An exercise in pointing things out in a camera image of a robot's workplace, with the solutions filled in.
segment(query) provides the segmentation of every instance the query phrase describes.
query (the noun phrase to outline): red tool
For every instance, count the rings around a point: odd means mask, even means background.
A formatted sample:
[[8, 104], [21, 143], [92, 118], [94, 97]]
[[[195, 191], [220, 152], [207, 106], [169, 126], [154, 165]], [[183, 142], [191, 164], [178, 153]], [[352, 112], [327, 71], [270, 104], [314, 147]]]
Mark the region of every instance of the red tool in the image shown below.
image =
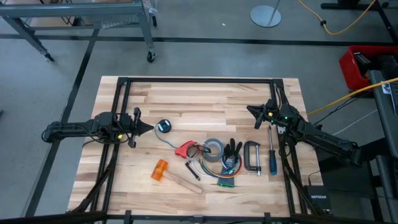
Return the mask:
[[187, 141], [186, 143], [182, 144], [182, 146], [175, 149], [174, 153], [178, 156], [183, 157], [184, 159], [187, 158], [187, 151], [190, 147], [192, 147], [197, 142], [195, 141]]

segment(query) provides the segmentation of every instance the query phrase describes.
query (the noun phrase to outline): metal cart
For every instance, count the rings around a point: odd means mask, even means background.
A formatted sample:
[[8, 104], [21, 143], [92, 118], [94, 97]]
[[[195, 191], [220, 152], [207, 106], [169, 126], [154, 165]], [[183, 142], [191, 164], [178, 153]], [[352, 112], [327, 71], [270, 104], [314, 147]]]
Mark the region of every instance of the metal cart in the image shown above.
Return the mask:
[[[121, 27], [140, 27], [147, 45], [147, 61], [153, 62], [156, 57], [149, 16], [153, 25], [157, 25], [154, 15], [145, 9], [142, 0], [131, 2], [97, 2], [62, 4], [2, 4], [0, 2], [0, 16], [35, 47], [44, 57], [54, 61], [47, 49], [36, 38], [36, 30], [45, 29], [106, 29]], [[31, 27], [21, 18], [25, 17], [61, 17], [71, 26], [65, 27]]]

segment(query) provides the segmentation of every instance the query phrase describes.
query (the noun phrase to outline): gray floor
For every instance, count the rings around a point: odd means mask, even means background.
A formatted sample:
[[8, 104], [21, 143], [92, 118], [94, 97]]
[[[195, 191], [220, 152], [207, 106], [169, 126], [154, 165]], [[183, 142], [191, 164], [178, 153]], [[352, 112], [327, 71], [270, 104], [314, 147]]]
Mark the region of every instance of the gray floor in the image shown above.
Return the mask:
[[[168, 0], [159, 1], [159, 25], [154, 36], [214, 37], [283, 40], [391, 41], [375, 12], [370, 12], [349, 32], [326, 35], [319, 21], [296, 0], [281, 1], [282, 22], [275, 28], [254, 25], [248, 16], [258, 4], [275, 1]], [[320, 2], [305, 1], [340, 30], [360, 15], [353, 11], [322, 11]], [[396, 9], [386, 10], [398, 31]], [[1, 33], [13, 30], [0, 21]], [[40, 31], [38, 34], [90, 34], [89, 30]], [[140, 35], [134, 29], [103, 30], [100, 35]], [[41, 132], [58, 120], [87, 46], [85, 41], [46, 40], [43, 44], [57, 64], [46, 62], [24, 40], [0, 40], [0, 218], [18, 217], [37, 177], [48, 149]], [[347, 47], [310, 47], [244, 44], [155, 43], [158, 57], [146, 62], [140, 42], [97, 42], [81, 84], [70, 121], [90, 118], [103, 75], [178, 75], [222, 77], [297, 77], [307, 111], [315, 110], [345, 94], [348, 89], [338, 59]], [[373, 100], [359, 100], [323, 122], [335, 133], [376, 108]], [[327, 113], [310, 116], [316, 121]], [[383, 136], [377, 113], [340, 136], [359, 145]], [[81, 154], [83, 139], [67, 139], [57, 154], [38, 215], [62, 213], [67, 207]], [[349, 171], [328, 174], [325, 182], [338, 178], [355, 181]], [[372, 219], [369, 202], [339, 192], [332, 193], [339, 216]]]

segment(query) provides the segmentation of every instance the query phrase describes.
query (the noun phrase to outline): silver tape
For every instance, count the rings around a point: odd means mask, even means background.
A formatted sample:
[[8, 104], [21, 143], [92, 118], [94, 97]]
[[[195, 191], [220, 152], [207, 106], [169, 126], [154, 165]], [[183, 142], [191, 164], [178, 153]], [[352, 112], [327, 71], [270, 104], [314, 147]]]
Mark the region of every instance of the silver tape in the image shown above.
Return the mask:
[[203, 158], [205, 158], [206, 161], [208, 161], [208, 162], [217, 162], [217, 161], [219, 161], [219, 159], [221, 159], [221, 157], [224, 154], [224, 145], [218, 139], [207, 139], [205, 141], [204, 146], [208, 147], [208, 148], [210, 148], [211, 146], [215, 146], [219, 150], [219, 154], [217, 154], [216, 156], [211, 156], [207, 152], [203, 151]]

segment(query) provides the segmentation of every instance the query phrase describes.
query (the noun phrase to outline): caster wheel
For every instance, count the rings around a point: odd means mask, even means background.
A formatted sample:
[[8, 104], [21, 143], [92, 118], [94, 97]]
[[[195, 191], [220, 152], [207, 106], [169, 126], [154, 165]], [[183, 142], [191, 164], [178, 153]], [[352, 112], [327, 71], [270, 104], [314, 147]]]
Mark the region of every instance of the caster wheel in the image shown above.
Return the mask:
[[46, 55], [44, 55], [44, 57], [45, 57], [47, 60], [51, 61], [51, 62], [54, 62], [54, 61], [55, 61], [54, 58], [52, 58], [50, 54], [46, 54]]
[[157, 27], [156, 16], [152, 16], [152, 25], [153, 25], [154, 27]]
[[155, 60], [155, 58], [156, 58], [156, 54], [155, 53], [148, 52], [148, 55], [147, 55], [147, 61], [148, 62], [152, 63]]

